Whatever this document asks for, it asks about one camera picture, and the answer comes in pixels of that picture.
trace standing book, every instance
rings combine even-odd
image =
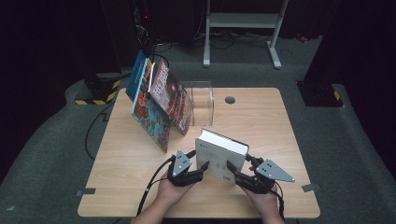
[[[235,183],[235,178],[227,168],[227,161],[240,172],[248,154],[248,145],[206,129],[195,139],[195,149],[197,167],[209,161],[205,173],[231,184]]]
[[[131,115],[154,142],[166,152],[169,142],[170,119],[167,114],[149,96],[149,84],[153,64],[143,52],[135,61],[126,93],[133,101]]]
[[[180,132],[186,134],[191,120],[192,100],[163,60],[158,65],[150,94]]]

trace black base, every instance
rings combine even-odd
[[[300,94],[306,106],[343,107],[340,95],[332,85],[306,84],[297,82]]]
[[[119,80],[101,81],[100,90],[95,94],[84,83],[76,95],[75,102],[78,105],[106,105],[110,104],[116,95]]]

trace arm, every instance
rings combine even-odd
[[[166,178],[167,171],[161,178]],[[161,180],[158,186],[157,196],[154,202],[149,205],[131,224],[152,223],[159,224],[163,221],[165,214],[177,204],[181,198],[194,186],[186,187],[174,186],[169,180]]]
[[[255,194],[254,192],[241,188],[246,195],[250,198],[253,206],[259,212],[262,217],[262,224],[284,224],[285,222],[280,217],[279,210],[277,208],[277,197],[275,194],[268,192],[266,194]]]

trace table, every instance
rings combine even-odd
[[[210,28],[211,27],[241,27],[241,28],[271,28],[274,29],[272,40],[267,41],[267,47],[273,60],[274,68],[282,67],[277,56],[275,44],[279,35],[280,26],[285,17],[289,0],[282,0],[279,13],[212,13],[210,0],[207,0],[206,28],[204,47],[204,67],[210,66]]]
[[[285,217],[318,217],[315,193],[302,189],[310,180],[279,90],[214,88],[213,94],[213,125],[206,128],[248,144],[250,155],[271,159],[296,179],[295,183],[279,181]],[[227,96],[234,97],[235,103],[227,104]],[[120,90],[86,186],[95,189],[94,194],[83,194],[78,208],[82,217],[134,217],[155,170],[178,149],[185,153],[194,150],[202,127],[190,126],[185,136],[172,127],[168,152],[163,153],[133,119],[131,106],[125,89]],[[195,170],[195,157],[191,160],[190,170]],[[252,174],[248,167],[246,162],[242,172]],[[145,207],[155,198],[156,190],[154,185]],[[259,214],[238,186],[204,175],[166,216],[251,218]]]

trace wooden table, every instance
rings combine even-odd
[[[214,88],[213,125],[208,130],[221,133],[249,145],[249,154],[271,159],[296,181],[279,181],[284,192],[285,217],[314,218],[320,210],[310,184],[289,117],[279,90],[274,88]],[[229,105],[224,99],[235,98]],[[134,217],[147,183],[155,170],[178,149],[194,150],[195,138],[202,127],[190,126],[183,136],[172,127],[168,152],[163,153],[130,114],[131,100],[120,90],[107,124],[87,183],[94,194],[82,196],[78,213],[82,217]],[[196,169],[195,157],[191,170]],[[252,174],[245,163],[242,170]],[[167,166],[159,173],[163,174]],[[148,206],[155,198],[157,185],[149,192]],[[204,175],[167,217],[258,217],[246,194],[236,185]]]

